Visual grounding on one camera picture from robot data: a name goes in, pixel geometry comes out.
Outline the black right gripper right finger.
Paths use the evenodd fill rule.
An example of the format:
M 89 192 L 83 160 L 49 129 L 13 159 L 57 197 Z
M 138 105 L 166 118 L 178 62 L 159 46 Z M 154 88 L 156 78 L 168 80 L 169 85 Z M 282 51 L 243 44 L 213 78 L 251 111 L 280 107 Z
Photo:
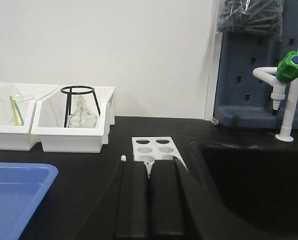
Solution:
M 151 170 L 154 240 L 272 240 L 208 195 L 179 160 L 158 160 Z

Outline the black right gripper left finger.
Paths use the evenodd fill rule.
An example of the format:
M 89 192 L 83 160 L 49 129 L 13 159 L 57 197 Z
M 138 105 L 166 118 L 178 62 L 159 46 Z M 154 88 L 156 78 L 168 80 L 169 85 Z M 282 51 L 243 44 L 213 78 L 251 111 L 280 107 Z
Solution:
M 73 239 L 148 239 L 147 180 L 143 164 L 119 162 L 107 190 Z

